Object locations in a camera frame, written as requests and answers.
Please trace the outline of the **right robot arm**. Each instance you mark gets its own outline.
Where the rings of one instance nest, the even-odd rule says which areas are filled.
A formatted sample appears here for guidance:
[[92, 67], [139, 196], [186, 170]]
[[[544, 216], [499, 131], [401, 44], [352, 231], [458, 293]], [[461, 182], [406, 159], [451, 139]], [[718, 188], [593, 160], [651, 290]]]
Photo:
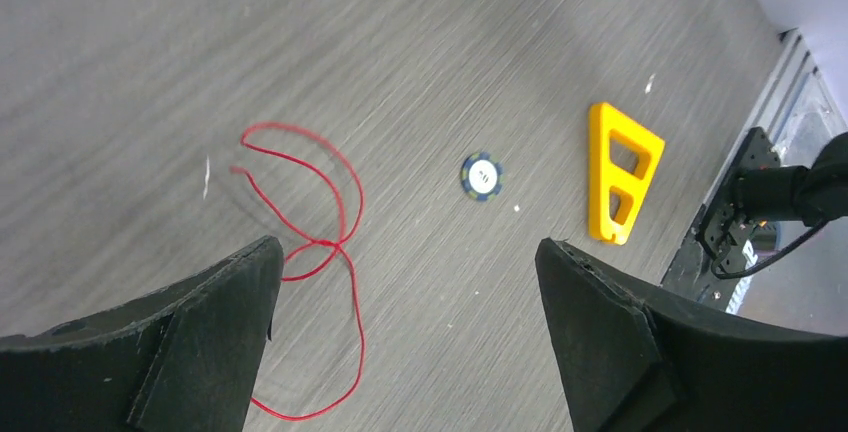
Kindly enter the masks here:
[[[751, 276], [847, 215], [847, 134], [833, 137], [809, 167], [783, 166], [766, 131], [749, 129], [719, 182], [697, 239], [719, 280]], [[766, 261], [743, 270], [735, 259], [756, 226], [799, 221], [808, 230]]]

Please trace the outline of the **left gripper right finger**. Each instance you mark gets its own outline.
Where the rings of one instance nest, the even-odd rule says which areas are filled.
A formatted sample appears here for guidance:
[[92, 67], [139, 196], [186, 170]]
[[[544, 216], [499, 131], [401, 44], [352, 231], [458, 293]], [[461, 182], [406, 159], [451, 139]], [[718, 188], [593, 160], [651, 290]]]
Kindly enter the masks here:
[[563, 241], [535, 267], [577, 431], [843, 431], [847, 341], [712, 309]]

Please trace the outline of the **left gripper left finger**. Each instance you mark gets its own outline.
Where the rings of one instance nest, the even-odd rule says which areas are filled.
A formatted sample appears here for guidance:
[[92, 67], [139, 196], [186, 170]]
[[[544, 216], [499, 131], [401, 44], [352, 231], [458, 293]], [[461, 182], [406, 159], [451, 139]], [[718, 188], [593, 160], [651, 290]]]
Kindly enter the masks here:
[[283, 250], [262, 237], [145, 296], [1, 341], [5, 431], [239, 431]]

